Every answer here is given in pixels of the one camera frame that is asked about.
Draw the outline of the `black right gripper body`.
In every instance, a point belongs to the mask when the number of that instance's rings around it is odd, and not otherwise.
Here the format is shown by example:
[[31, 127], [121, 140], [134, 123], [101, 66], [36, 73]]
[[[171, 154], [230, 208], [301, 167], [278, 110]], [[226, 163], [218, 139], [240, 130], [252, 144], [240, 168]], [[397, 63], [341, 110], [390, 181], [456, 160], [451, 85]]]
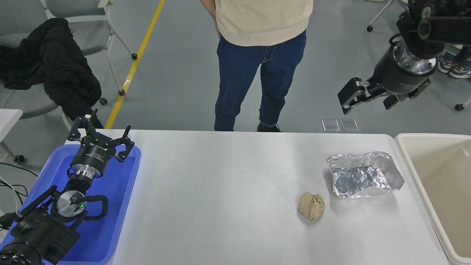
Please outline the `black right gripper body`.
[[424, 82], [422, 64], [406, 46], [390, 46], [368, 79], [368, 94], [395, 94], [399, 101], [417, 97]]

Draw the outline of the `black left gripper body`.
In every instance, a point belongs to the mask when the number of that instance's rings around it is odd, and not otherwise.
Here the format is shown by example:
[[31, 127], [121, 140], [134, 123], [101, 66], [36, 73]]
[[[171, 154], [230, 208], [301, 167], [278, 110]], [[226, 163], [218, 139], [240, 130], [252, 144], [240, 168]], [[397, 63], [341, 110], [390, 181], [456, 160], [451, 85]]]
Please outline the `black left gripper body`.
[[103, 134], [88, 135], [81, 139], [81, 145], [72, 159], [70, 167], [78, 171], [79, 165], [91, 166], [97, 171], [105, 171], [111, 157], [116, 153], [112, 147], [112, 139]]

